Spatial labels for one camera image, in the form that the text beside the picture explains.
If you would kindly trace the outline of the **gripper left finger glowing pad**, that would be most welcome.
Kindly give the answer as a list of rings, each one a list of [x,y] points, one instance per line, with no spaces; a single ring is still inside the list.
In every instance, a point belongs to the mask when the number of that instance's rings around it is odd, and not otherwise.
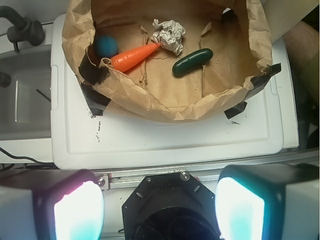
[[[98,240],[104,197],[88,169],[0,173],[2,240]]]

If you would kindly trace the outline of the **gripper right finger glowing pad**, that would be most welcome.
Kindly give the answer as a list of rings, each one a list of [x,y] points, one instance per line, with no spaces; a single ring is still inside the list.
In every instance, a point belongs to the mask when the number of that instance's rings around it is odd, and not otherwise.
[[[219,175],[215,210],[226,240],[318,240],[320,168],[228,165]]]

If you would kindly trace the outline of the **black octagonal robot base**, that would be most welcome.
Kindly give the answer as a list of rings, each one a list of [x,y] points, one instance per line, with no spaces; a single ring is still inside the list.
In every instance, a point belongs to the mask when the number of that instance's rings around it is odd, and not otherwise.
[[[147,175],[122,205],[127,240],[219,240],[215,194],[190,173]]]

